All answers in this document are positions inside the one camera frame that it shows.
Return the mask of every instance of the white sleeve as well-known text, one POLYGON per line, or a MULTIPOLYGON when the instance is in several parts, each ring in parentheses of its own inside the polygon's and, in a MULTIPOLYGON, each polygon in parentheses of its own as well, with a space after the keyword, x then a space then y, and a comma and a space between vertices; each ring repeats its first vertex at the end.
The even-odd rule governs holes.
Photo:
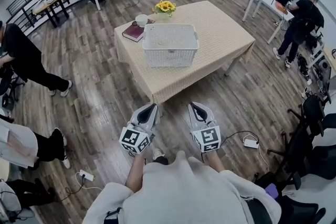
POLYGON ((278 223, 281 217, 280 205, 269 196, 265 190, 251 181, 237 176, 235 173, 224 170, 219 173, 224 179, 228 180, 236 187, 241 196, 254 197, 258 199, 263 206, 265 206, 268 214, 270 215, 273 223, 278 223))
POLYGON ((90 206, 82 224, 103 224, 107 213, 122 207, 123 202, 133 194, 124 185, 108 183, 90 206))

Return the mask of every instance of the white cable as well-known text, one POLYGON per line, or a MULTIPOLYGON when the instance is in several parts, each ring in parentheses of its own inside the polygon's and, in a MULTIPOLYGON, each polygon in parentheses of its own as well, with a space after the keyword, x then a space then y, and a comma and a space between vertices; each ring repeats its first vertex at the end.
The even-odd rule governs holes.
MULTIPOLYGON (((256 138, 254 135, 248 134, 248 135, 244 136, 244 138, 243 138, 243 143, 245 142, 245 138, 247 138, 248 136, 252 136, 257 142, 259 142, 259 139, 256 138)), ((264 159, 264 157, 263 157, 262 154, 261 154, 260 143, 259 143, 258 145, 259 145, 258 148, 259 148, 260 157, 261 157, 262 160, 266 163, 266 165, 267 165, 267 171, 268 171, 268 163, 266 162, 266 160, 264 159)))
POLYGON ((76 181, 77 181, 77 184, 80 186, 80 187, 82 187, 83 189, 92 189, 92 188, 97 188, 97 189, 100 189, 101 191, 103 191, 101 188, 99 188, 99 187, 90 187, 90 188, 85 188, 84 186, 82 186, 79 182, 78 182, 78 179, 77 179, 77 174, 79 174, 79 172, 77 172, 76 174, 75 174, 75 178, 76 178, 76 181))

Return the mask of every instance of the man in black clothes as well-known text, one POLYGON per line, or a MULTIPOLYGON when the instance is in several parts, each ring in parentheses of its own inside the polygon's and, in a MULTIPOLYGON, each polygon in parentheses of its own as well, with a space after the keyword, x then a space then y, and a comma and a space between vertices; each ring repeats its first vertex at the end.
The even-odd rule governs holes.
POLYGON ((27 82, 28 79, 48 87, 50 95, 59 90, 62 97, 67 96, 72 86, 71 80, 62 79, 47 73, 41 62, 40 50, 29 40, 16 24, 2 25, 0 21, 0 42, 3 56, 0 68, 9 63, 14 72, 27 82))
POLYGON ((285 38, 279 49, 273 48, 275 57, 280 60, 280 56, 285 54, 289 45, 292 44, 289 57, 285 61, 287 68, 290 68, 294 61, 299 45, 316 27, 324 27, 324 18, 316 7, 319 0, 299 0, 296 4, 289 6, 289 11, 293 13, 294 19, 288 27, 285 38))

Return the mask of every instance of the black pants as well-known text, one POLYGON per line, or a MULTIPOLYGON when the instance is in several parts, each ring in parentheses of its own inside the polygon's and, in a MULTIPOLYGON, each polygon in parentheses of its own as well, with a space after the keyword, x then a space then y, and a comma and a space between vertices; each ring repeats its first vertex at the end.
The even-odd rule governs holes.
POLYGON ((54 200, 54 195, 47 193, 42 184, 34 184, 20 179, 6 182, 6 184, 15 192, 23 208, 49 204, 54 200))
POLYGON ((64 92, 69 86, 69 81, 54 74, 47 73, 41 62, 36 62, 27 68, 29 68, 27 79, 33 80, 36 83, 49 88, 50 91, 59 90, 64 92))
POLYGON ((46 138, 34 133, 37 139, 37 157, 38 160, 33 169, 37 169, 39 162, 51 162, 54 159, 64 161, 63 136, 58 129, 55 129, 51 137, 46 138))
POLYGON ((163 164, 163 165, 168 165, 168 164, 169 164, 169 163, 168 163, 168 159, 165 158, 165 157, 163 157, 163 156, 161 156, 161 157, 159 157, 159 158, 153 160, 153 162, 154 162, 154 163, 161 163, 161 164, 163 164))
POLYGON ((288 27, 288 29, 285 33, 285 38, 284 38, 280 48, 278 49, 279 55, 283 55, 283 54, 285 54, 289 45, 292 44, 292 46, 290 48, 290 51, 289 51, 289 57, 288 57, 289 62, 294 61, 296 53, 298 52, 298 49, 299 49, 299 44, 297 44, 293 41, 293 34, 294 34, 295 30, 296 29, 294 27, 291 27, 291 26, 288 27))

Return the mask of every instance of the white shirt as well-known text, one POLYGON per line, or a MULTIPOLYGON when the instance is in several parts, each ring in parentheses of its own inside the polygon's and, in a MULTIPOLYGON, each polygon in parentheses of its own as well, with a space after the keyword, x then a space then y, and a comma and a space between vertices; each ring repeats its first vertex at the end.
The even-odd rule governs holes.
POLYGON ((37 156, 38 146, 35 134, 28 127, 8 123, 0 119, 0 157, 24 168, 33 167, 34 163, 31 160, 9 146, 9 134, 15 136, 29 150, 32 156, 37 156))
POLYGON ((197 159, 178 152, 170 165, 149 163, 142 188, 108 183, 89 208, 83 224, 103 224, 108 211, 118 207, 119 224, 245 224, 254 223, 241 196, 256 198, 278 223, 281 208, 264 189, 231 171, 220 173, 197 159))

